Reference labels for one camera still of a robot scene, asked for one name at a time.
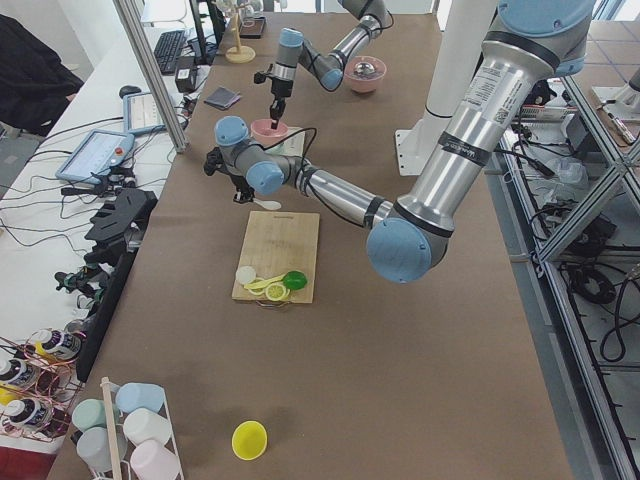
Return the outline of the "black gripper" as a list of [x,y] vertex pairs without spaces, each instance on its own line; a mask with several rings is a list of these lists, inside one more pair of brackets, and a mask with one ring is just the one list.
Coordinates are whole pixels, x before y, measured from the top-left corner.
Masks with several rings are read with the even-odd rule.
[[230,174],[229,178],[236,188],[233,198],[235,203],[245,203],[245,200],[246,202],[254,201],[255,191],[243,176]]
[[273,102],[269,107],[269,114],[272,122],[275,122],[275,128],[278,128],[281,118],[286,108],[286,99],[289,98],[293,91],[293,81],[290,79],[281,79],[279,77],[271,78],[271,93],[273,94]]

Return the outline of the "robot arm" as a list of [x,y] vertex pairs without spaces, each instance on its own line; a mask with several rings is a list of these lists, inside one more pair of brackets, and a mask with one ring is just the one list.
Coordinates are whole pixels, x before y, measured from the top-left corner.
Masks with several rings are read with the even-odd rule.
[[274,60],[254,75],[255,83],[270,82],[270,128],[280,125],[299,69],[308,72],[323,90],[333,92],[342,84],[349,61],[394,25],[383,1],[341,1],[339,5],[355,18],[355,24],[335,44],[318,46],[300,29],[286,27],[280,31]]
[[415,281],[444,257],[457,208],[535,84],[582,69],[593,8],[590,1],[455,4],[423,117],[394,134],[399,172],[415,177],[394,201],[305,155],[269,154],[237,116],[215,125],[219,168],[261,195],[290,185],[317,198],[368,230],[367,255],[380,276]]

